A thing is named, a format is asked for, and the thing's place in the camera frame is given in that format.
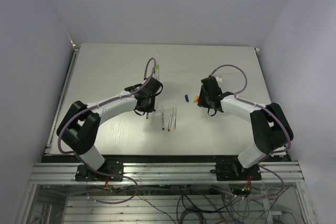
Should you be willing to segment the light green end pen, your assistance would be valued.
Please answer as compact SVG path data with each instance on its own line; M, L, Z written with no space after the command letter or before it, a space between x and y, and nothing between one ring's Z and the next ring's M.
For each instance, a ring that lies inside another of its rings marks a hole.
M155 78L159 81L160 80L160 70L156 70L155 67Z

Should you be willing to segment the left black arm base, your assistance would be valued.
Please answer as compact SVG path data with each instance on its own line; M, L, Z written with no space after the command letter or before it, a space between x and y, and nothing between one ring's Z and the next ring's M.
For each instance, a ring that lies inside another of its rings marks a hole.
M88 168L87 164L82 164L77 167L75 174L76 182L121 182L124 167L116 160L105 161L103 165L94 171Z

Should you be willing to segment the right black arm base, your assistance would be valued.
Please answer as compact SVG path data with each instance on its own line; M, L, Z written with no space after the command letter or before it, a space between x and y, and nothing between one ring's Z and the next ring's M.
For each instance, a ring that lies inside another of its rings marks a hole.
M218 181L261 180L258 164L250 168L243 168L239 162L216 163L210 173L215 174Z

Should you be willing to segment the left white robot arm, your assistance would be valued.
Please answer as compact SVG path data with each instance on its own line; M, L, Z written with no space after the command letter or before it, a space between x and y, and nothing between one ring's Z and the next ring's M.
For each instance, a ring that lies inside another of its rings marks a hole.
M163 84L155 78L145 83L126 87L118 95L98 103L74 102L58 126L58 146L63 141L71 152L89 166L88 174L94 180L107 175L107 160L95 147L100 125L126 112L144 115L155 111L155 99L162 92Z

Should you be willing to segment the blue end white pen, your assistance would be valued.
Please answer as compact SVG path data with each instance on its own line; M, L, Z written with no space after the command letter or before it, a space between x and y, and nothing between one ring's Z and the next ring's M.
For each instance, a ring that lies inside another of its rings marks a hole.
M162 130L165 130L165 119L164 119L164 107L161 106L161 123L162 123Z

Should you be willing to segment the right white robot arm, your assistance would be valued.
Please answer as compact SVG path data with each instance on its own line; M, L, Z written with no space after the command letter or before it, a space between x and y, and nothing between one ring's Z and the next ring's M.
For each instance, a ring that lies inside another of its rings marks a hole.
M252 144L237 156L236 164L231 167L236 179L244 179L250 167L256 165L278 148L289 146L293 140L292 129L277 103L260 105L223 92L217 80L209 76L201 80L198 106L217 112L229 113L251 124Z

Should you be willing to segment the red end white pen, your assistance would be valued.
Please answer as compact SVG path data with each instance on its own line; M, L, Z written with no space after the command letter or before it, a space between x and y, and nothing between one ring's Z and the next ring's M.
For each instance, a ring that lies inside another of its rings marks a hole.
M170 116L170 120L169 120L169 123L168 123L168 128L167 128L167 131L169 132L172 128L172 123L173 123L173 117L174 117L174 107L172 107L172 113L171 113L171 116Z

